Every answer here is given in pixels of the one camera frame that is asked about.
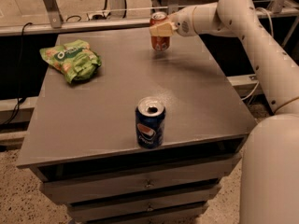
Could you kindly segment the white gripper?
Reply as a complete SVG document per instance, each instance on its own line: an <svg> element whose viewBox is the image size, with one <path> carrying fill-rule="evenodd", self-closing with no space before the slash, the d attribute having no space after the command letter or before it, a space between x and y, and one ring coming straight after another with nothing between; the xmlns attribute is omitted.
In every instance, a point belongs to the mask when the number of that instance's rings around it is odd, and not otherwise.
<svg viewBox="0 0 299 224"><path fill-rule="evenodd" d="M151 36L170 37L175 32L181 36L197 35L193 27L193 12L196 6L185 7L169 15L170 21L152 24L149 27Z"/></svg>

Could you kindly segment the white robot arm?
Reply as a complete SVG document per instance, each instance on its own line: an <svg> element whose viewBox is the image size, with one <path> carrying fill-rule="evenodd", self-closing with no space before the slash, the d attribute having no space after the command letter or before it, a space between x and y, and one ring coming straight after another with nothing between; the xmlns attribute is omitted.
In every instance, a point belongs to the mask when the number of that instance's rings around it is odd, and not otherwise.
<svg viewBox="0 0 299 224"><path fill-rule="evenodd" d="M255 126L245 144L239 224L299 224L299 66L263 28L253 1L185 7L149 32L240 40L273 115Z"/></svg>

